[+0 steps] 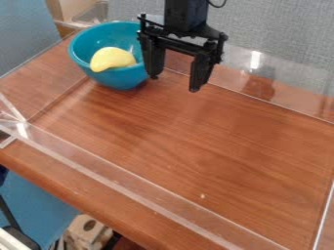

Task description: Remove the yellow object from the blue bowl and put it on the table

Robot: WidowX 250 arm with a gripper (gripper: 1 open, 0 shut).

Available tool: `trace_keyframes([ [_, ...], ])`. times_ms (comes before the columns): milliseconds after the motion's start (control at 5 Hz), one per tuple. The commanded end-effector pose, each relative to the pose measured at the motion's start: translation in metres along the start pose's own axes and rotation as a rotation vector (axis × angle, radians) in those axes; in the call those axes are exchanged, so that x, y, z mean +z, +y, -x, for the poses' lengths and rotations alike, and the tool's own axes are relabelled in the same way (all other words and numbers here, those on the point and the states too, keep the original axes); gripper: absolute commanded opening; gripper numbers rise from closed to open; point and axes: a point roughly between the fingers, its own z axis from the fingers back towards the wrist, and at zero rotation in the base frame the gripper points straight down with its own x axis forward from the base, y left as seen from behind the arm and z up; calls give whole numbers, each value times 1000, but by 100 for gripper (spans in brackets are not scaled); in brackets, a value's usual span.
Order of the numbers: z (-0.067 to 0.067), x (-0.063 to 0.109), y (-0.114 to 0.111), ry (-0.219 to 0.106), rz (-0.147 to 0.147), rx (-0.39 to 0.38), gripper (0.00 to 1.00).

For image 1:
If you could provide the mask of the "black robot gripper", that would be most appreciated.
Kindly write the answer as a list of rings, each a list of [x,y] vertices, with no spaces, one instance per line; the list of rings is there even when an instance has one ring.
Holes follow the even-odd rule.
[[[166,49],[194,53],[190,91],[208,83],[222,62],[229,36],[208,24],[210,0],[165,0],[164,15],[140,14],[140,43],[148,75],[157,79],[165,68]]]

